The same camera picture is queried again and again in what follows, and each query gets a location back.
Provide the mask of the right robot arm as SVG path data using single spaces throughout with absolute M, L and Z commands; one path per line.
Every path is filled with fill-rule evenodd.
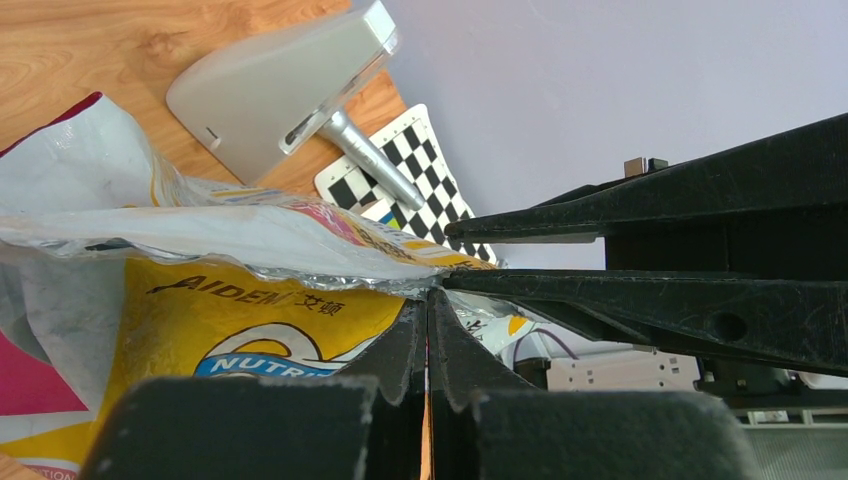
M 555 359 L 552 390 L 696 390 L 751 424 L 847 410 L 847 118 L 838 115 L 537 206 L 450 224 L 453 240 L 601 240 L 601 270 L 455 273 L 628 352 Z

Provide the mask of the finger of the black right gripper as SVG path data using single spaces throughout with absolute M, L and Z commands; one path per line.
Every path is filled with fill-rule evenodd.
M 621 232 L 847 202 L 844 114 L 646 174 L 587 185 L 524 210 L 462 220 L 452 240 L 589 243 Z
M 846 375 L 847 284 L 731 274 L 466 270 L 443 282 L 523 303 L 593 339 Z

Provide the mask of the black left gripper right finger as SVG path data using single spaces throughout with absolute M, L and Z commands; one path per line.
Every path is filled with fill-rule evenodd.
M 438 479 L 757 479 L 731 412 L 692 392 L 550 392 L 496 360 L 427 297 Z

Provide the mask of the pet food bag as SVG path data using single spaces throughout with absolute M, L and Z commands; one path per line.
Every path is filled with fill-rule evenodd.
M 1 155 L 1 329 L 78 397 L 1 385 L 1 451 L 77 476 L 109 410 L 155 376 L 334 374 L 439 273 L 488 248 L 317 198 L 181 175 L 95 93 Z

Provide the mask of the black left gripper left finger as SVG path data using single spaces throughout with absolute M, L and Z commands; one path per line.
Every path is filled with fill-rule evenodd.
M 160 377 L 123 395 L 83 479 L 415 479 L 426 307 L 328 377 Z

